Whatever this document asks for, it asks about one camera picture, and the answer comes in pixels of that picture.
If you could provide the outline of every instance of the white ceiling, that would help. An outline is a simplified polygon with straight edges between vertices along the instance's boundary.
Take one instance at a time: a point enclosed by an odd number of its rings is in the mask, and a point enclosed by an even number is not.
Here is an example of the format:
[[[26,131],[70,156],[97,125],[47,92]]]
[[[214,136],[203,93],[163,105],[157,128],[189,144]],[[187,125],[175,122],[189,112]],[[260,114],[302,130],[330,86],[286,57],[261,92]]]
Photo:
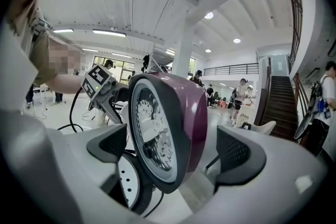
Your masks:
[[[55,28],[76,30],[62,34],[75,43],[86,48],[118,50],[139,58],[153,47],[174,48],[181,22],[198,1],[39,0],[39,4]],[[290,0],[229,0],[212,12],[213,19],[202,19],[195,27],[193,53],[205,59],[228,51],[291,42]],[[116,28],[128,36],[97,35],[91,32],[93,28]],[[241,43],[234,44],[234,38],[240,38]]]

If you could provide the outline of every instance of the recessed light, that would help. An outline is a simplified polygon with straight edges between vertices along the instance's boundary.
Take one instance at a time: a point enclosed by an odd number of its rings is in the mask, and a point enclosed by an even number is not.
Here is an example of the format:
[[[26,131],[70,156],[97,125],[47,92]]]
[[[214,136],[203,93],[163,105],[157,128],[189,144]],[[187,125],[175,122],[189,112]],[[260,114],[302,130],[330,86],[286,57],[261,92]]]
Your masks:
[[[113,54],[113,55],[117,55],[117,56],[122,56],[122,57],[132,58],[131,56],[124,55],[124,54],[115,54],[115,53],[112,53],[112,54]]]
[[[82,49],[82,50],[87,50],[87,51],[98,51],[98,50],[92,50],[92,49]]]
[[[106,30],[99,30],[99,29],[93,29],[92,31],[95,34],[111,35],[111,36],[117,36],[117,37],[126,37],[126,34],[122,33],[122,32],[106,31]]]
[[[54,33],[69,33],[69,32],[73,32],[73,29],[69,28],[69,29],[58,29],[58,30],[54,30]]]
[[[212,12],[209,12],[207,15],[204,16],[206,19],[212,19],[214,17],[214,14]]]

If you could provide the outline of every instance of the staircase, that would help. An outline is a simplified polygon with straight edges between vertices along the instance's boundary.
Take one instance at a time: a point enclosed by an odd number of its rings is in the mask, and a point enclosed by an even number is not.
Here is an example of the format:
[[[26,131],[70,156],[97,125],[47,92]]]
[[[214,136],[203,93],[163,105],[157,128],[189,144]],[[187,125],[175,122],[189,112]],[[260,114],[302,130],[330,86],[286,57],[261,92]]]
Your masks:
[[[269,99],[262,117],[262,124],[276,121],[270,135],[294,141],[298,116],[292,84],[288,77],[272,76]]]

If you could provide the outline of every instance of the fluorescent light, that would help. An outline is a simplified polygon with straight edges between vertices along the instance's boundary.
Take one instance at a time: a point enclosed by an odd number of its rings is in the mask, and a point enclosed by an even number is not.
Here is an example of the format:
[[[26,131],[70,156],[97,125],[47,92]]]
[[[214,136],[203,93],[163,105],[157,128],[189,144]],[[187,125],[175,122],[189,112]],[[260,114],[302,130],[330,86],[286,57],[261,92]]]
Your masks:
[[[69,33],[69,32],[73,32],[73,29],[69,28],[69,29],[58,29],[58,30],[54,30],[54,33]]]
[[[175,56],[175,52],[173,50],[167,49],[166,54]]]
[[[117,37],[126,37],[126,34],[122,33],[122,32],[99,30],[99,29],[93,29],[92,31],[95,34],[103,34],[103,35],[110,35],[110,36],[117,36]]]
[[[82,49],[82,50],[87,50],[87,51],[98,51],[98,50],[92,50],[92,49]]]
[[[206,19],[212,19],[214,17],[214,14],[212,12],[209,12],[207,15],[204,16]]]
[[[124,54],[115,54],[115,53],[112,53],[112,54],[113,54],[113,55],[117,55],[117,56],[122,56],[122,57],[132,58],[131,56],[124,55]]]

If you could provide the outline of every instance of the floor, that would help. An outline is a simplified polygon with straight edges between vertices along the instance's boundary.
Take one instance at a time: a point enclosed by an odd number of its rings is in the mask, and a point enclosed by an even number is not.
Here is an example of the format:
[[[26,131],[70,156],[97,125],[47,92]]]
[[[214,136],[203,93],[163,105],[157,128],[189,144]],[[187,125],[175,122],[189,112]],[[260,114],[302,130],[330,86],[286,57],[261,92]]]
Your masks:
[[[48,128],[57,129],[63,125],[69,124],[69,112],[74,96],[74,94],[65,94],[63,97],[63,103],[53,104],[52,93],[46,93],[46,98],[42,99],[43,103],[40,103],[40,94],[35,93],[34,106],[30,109],[24,109],[24,113],[35,116]],[[88,104],[88,97],[85,94],[80,94],[72,114],[73,122],[81,125],[84,130],[97,128],[96,118],[92,120],[92,118],[97,115],[96,110],[93,109],[92,111],[88,112]],[[211,167],[207,176],[204,175],[204,169],[205,166],[217,155],[215,149],[216,128],[218,125],[229,124],[229,111],[222,108],[208,108],[207,120],[207,139],[198,168],[190,177],[190,179],[180,186],[178,189],[180,194],[177,193],[175,195],[175,198],[178,198],[178,195],[182,195],[187,205],[184,210],[181,210],[181,207],[176,207],[175,210],[178,210],[180,217],[178,220],[175,219],[175,221],[173,219],[169,219],[169,223],[177,223],[191,213],[200,210],[213,195],[214,186],[212,182],[214,181],[215,176],[218,174],[220,163],[217,162],[213,167]],[[61,131],[63,134],[73,133],[71,127],[67,127]],[[169,197],[169,195],[165,195],[163,203],[166,205],[169,203],[173,204],[174,202],[171,200],[174,198],[173,196],[174,195],[171,195]],[[159,218],[162,219],[160,214],[153,213],[152,218],[152,220],[155,222],[163,223],[158,221]]]

